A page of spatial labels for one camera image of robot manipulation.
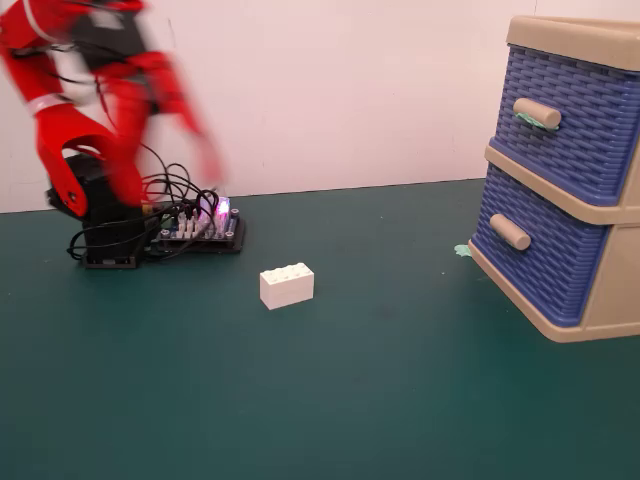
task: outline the circuit board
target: circuit board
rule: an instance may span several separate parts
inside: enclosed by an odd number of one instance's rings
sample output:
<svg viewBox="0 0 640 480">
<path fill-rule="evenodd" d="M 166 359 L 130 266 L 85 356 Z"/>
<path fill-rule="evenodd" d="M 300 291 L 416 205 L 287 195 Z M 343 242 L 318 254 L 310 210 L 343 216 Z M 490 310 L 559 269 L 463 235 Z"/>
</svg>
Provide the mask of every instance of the circuit board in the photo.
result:
<svg viewBox="0 0 640 480">
<path fill-rule="evenodd" d="M 179 251 L 187 243 L 190 252 L 238 253 L 242 250 L 245 222 L 231 201 L 220 197 L 213 215 L 195 210 L 165 215 L 161 229 L 151 241 L 151 248 L 162 253 Z"/>
</svg>

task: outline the plastic drawer unit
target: plastic drawer unit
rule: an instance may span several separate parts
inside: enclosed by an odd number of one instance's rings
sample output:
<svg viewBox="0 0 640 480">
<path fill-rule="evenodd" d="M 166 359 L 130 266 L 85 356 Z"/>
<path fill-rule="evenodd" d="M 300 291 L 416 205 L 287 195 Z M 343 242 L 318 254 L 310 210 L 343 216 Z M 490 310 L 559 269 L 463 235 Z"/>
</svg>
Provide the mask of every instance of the plastic drawer unit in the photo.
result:
<svg viewBox="0 0 640 480">
<path fill-rule="evenodd" d="M 515 17 L 474 260 L 547 337 L 640 334 L 640 23 Z"/>
</svg>

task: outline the drawer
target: drawer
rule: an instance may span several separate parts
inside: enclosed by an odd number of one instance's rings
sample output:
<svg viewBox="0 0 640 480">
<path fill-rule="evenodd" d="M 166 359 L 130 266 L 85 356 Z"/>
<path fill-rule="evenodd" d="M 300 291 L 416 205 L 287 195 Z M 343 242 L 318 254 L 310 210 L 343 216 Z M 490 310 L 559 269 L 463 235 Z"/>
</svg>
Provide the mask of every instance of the drawer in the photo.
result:
<svg viewBox="0 0 640 480">
<path fill-rule="evenodd" d="M 501 214 L 531 239 L 512 247 L 490 225 Z M 473 244 L 545 317 L 580 323 L 610 227 L 575 219 L 494 165 L 489 165 Z"/>
<path fill-rule="evenodd" d="M 557 130 L 518 118 L 526 98 L 562 114 Z M 496 150 L 597 206 L 617 205 L 640 120 L 640 73 L 511 46 Z"/>
</svg>

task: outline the drawer handle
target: drawer handle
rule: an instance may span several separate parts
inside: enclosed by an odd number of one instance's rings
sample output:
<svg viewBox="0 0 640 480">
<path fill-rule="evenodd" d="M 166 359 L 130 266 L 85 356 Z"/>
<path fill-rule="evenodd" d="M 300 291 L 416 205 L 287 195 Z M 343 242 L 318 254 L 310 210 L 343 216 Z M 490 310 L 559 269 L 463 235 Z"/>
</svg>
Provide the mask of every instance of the drawer handle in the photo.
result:
<svg viewBox="0 0 640 480">
<path fill-rule="evenodd" d="M 489 220 L 489 225 L 516 250 L 525 251 L 531 246 L 531 237 L 527 235 L 527 232 L 504 215 L 500 213 L 494 215 Z"/>
<path fill-rule="evenodd" d="M 551 107 L 534 102 L 528 98 L 519 98 L 513 104 L 516 116 L 547 130 L 557 130 L 562 120 L 562 114 Z"/>
</svg>

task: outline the white wall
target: white wall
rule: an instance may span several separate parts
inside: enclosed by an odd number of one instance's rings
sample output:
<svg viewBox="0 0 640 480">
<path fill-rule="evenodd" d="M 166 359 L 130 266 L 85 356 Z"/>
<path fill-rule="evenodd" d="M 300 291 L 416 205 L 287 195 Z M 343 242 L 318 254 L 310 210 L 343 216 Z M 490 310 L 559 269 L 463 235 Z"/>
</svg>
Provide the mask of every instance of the white wall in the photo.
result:
<svg viewBox="0 0 640 480">
<path fill-rule="evenodd" d="M 640 20 L 635 0 L 156 0 L 144 20 L 220 140 L 226 193 L 247 195 L 483 176 L 509 19 L 534 11 Z M 44 208 L 2 76 L 0 101 L 0 211 Z M 195 170 L 176 122 L 149 141 Z"/>
</svg>

